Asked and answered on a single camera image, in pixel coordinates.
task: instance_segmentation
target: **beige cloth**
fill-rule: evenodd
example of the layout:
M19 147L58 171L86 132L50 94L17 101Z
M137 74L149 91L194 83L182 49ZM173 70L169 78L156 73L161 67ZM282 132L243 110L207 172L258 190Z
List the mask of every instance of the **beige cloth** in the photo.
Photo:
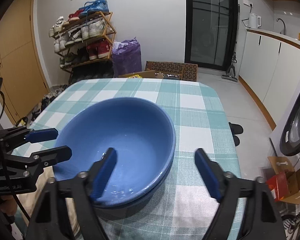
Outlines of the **beige cloth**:
M23 205L23 207L25 208L25 210L27 211L27 213L29 214L30 217L34 210L34 206L37 203L37 200L38 200L44 186L46 185L48 178L50 178L50 177L54 177L53 168L52 167L44 168L43 173L38 177L37 183L35 184L37 187L37 190L32 193L18 195L18 198L19 198L21 204ZM67 208L68 208L68 215L69 215L69 219L70 219L70 223L71 223L71 228L72 228L74 235L76 235L79 232L80 227L79 227L79 224L77 221L77 215L75 213L73 199L66 198L66 204L67 204ZM28 225L29 222L27 221L26 217L23 214L22 214L22 217L23 217L24 221L26 222L26 224Z

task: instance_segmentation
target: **blue sneaker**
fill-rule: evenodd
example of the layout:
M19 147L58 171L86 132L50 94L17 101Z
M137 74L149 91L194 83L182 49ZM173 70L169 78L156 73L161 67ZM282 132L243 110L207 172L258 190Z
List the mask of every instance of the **blue sneaker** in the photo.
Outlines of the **blue sneaker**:
M79 18L84 18L89 14L99 11L109 12L107 0L95 0L94 2L86 2L84 4L84 11L79 14Z

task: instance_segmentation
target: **checkered tablecloth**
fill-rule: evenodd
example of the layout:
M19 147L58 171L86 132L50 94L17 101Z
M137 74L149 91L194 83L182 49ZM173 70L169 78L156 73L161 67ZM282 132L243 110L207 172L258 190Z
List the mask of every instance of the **checkered tablecloth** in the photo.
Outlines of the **checkered tablecloth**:
M93 79L75 83L60 94L31 125L35 130L67 124L78 112L109 98L138 97L164 109L175 125L176 149L166 181L149 203L121 220L101 219L110 239L202 239L218 208L194 164L202 147L225 171L240 177L238 157L227 117L215 90L197 82L162 79ZM25 144L13 154L52 148L55 141ZM236 239L244 202L239 201L229 239Z

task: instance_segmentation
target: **wooden baseboard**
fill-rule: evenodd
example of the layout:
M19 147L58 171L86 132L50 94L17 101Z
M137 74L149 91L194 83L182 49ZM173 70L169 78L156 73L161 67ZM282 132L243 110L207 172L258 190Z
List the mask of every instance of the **wooden baseboard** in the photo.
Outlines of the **wooden baseboard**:
M247 90L247 92L250 94L252 99L255 101L257 106L259 107L260 111L263 113L264 117L266 118L268 124L270 125L270 128L274 130L276 127L275 122L273 121L271 115L269 114L266 107L263 105L261 100L257 97L257 95L253 92L253 90L249 87L249 85L242 79L242 77L239 76L240 83L244 86L244 88Z

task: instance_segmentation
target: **red sneaker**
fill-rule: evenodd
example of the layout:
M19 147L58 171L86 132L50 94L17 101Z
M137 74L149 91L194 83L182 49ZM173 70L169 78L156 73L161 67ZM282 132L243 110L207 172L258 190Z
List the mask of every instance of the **red sneaker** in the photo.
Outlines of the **red sneaker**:
M83 8L78 9L75 13L69 14L69 20L68 22L74 22L79 20L79 14L84 11Z
M98 58L108 57L110 52L110 44L108 40L103 40L97 44Z
M87 46L90 60L94 60L94 59L98 58L97 46L98 45L96 43L92 43L92 44Z

